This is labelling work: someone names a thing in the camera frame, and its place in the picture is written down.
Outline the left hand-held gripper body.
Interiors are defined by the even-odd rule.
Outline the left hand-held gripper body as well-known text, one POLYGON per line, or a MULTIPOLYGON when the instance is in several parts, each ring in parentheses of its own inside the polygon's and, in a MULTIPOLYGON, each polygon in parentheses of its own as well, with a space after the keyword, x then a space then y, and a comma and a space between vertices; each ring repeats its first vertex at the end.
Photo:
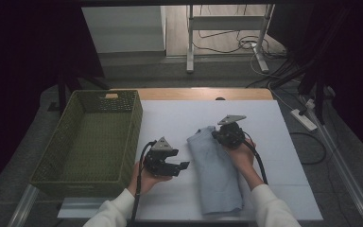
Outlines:
POLYGON ((169 164, 165 161, 167 151, 172 150, 172 146, 161 137, 151 147, 144 160, 145 169, 157 176, 178 176, 178 165, 169 164))

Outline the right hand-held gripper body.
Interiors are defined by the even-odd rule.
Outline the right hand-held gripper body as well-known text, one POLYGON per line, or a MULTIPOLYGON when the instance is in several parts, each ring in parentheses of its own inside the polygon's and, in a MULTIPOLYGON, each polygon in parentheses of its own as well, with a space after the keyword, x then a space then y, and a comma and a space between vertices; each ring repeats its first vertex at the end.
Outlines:
POLYGON ((226 148, 238 148, 245 141, 245 134, 237 122, 245 118, 245 115, 226 115, 218 122, 220 129, 213 131, 212 136, 226 148))

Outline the light blue tank top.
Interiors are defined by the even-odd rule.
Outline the light blue tank top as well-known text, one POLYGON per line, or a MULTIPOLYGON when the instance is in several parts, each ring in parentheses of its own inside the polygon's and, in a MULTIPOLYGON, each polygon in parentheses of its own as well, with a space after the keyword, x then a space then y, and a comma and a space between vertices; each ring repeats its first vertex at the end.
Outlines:
POLYGON ((229 154, 213 137, 215 130, 215 126, 208 126, 187 139, 199 178, 203 215, 237 212, 243 208, 238 171, 229 154))

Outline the green woven basket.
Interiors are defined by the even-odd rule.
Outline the green woven basket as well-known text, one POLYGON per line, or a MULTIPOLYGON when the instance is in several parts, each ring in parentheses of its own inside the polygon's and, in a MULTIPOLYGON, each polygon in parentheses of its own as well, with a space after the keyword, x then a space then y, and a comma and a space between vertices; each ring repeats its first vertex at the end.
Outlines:
POLYGON ((52 197, 118 196, 130 182, 142 116, 136 90, 75 91, 30 183, 52 197))

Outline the person's left hand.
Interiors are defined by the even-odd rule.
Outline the person's left hand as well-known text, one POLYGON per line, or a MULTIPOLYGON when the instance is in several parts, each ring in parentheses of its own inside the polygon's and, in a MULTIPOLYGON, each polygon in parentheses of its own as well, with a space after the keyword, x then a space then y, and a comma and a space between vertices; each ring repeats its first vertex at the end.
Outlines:
POLYGON ((138 176, 141 176, 141 188, 140 188, 141 195, 146 194, 156 183, 166 182, 171 180, 170 176, 155 176, 144 169, 142 170, 142 173, 139 173, 139 163, 136 163, 133 168, 130 184, 127 187, 131 195, 136 194, 138 176))

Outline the person's right hand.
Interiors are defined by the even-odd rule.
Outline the person's right hand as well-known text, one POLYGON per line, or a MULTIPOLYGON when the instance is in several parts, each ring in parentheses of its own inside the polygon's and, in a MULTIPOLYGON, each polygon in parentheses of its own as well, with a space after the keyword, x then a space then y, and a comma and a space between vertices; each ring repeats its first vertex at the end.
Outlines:
POLYGON ((253 167, 254 155, 249 147, 241 144, 238 148, 226 148, 234 166, 239 170, 246 180, 250 190, 256 186, 264 184, 253 167))

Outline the white power strip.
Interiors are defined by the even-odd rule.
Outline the white power strip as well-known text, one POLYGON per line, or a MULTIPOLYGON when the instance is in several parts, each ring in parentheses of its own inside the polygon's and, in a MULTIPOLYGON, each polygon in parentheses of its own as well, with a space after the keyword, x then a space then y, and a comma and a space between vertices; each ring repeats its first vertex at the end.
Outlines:
POLYGON ((304 113, 298 109, 290 112, 290 114, 299 121, 308 131, 314 131, 318 127, 307 117, 304 113))

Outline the black stand with thick legs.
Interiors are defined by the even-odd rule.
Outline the black stand with thick legs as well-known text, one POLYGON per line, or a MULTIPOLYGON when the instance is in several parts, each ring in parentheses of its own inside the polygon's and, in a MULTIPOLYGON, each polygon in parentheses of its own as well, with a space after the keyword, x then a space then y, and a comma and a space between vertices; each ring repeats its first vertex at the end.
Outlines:
POLYGON ((323 119, 323 100, 324 100, 324 84, 325 84, 325 76, 324 76, 324 65, 321 59, 315 58, 300 67, 298 70, 288 74, 284 78, 277 80, 274 83, 269 85, 269 89, 276 89, 287 82, 297 78, 298 76, 304 75, 302 79, 298 91, 300 95, 308 95, 313 87, 316 87, 315 91, 315 116, 321 123, 324 125, 323 119))

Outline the black tripod stand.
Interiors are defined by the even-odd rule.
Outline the black tripod stand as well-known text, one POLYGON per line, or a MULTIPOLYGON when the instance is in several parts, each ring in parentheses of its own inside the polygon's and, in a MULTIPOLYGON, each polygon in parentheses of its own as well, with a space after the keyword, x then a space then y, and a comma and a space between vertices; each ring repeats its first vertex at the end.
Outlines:
POLYGON ((73 93, 76 90, 82 90, 82 86, 78 80, 79 78, 87 80, 100 89, 110 89, 106 83, 76 68, 70 68, 67 71, 61 71, 57 75, 59 102, 51 102, 48 107, 49 112, 59 112, 60 114, 63 114, 67 105, 66 91, 69 90, 70 93, 73 93))

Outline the white cabinet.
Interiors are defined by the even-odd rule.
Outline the white cabinet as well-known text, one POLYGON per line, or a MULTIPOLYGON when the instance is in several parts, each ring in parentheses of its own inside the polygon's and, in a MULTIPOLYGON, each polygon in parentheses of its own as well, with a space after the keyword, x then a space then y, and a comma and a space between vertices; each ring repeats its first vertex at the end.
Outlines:
POLYGON ((164 7, 82 9, 98 53, 165 51, 164 7))

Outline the dark curtain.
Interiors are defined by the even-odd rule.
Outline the dark curtain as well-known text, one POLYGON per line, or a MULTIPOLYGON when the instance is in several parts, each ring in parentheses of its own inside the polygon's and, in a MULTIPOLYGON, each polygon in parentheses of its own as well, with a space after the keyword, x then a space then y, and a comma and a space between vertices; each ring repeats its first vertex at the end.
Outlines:
POLYGON ((333 106, 363 143, 363 0, 297 0, 275 6, 268 35, 304 71, 299 92, 330 87, 333 106))
POLYGON ((81 6, 0 0, 0 173, 60 75, 104 75, 81 6))

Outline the white metal desk frame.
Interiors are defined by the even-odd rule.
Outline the white metal desk frame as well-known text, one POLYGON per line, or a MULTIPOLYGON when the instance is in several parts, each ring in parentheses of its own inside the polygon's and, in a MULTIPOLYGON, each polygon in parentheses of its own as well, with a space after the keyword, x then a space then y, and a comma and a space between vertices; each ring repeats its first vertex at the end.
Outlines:
POLYGON ((265 62, 265 54, 262 51, 262 43, 265 40, 265 35, 268 30, 268 23, 270 21, 271 13, 274 5, 269 4, 266 6, 265 14, 263 16, 249 16, 249 15, 222 15, 222 16, 195 16, 193 6, 188 7, 189 13, 187 17, 187 30, 188 30, 188 47, 186 52, 186 72, 194 72, 194 47, 193 47, 193 33, 195 30, 255 30, 259 32, 258 39, 255 44, 251 45, 254 57, 262 73, 268 73, 268 65, 265 62))

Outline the aluminium rail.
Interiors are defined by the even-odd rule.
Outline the aluminium rail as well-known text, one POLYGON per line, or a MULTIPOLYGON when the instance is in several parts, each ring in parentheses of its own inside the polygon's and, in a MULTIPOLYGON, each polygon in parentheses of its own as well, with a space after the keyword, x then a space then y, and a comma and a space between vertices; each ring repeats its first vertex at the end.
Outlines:
MULTIPOLYGON (((305 103, 308 99, 303 96, 300 96, 300 99, 305 106, 305 103)), ((307 108, 306 112, 308 114, 308 117, 318 127, 317 132, 330 152, 329 159, 334 163, 335 168, 342 182, 344 183, 349 195, 351 196, 359 215, 363 219, 363 189, 360 187, 360 184, 357 182, 354 174, 349 169, 349 166, 341 155, 338 140, 332 137, 332 134, 326 128, 326 124, 321 125, 321 123, 315 116, 315 108, 307 108)))
POLYGON ((32 206, 37 199, 39 189, 29 184, 19 200, 7 227, 24 227, 32 206))

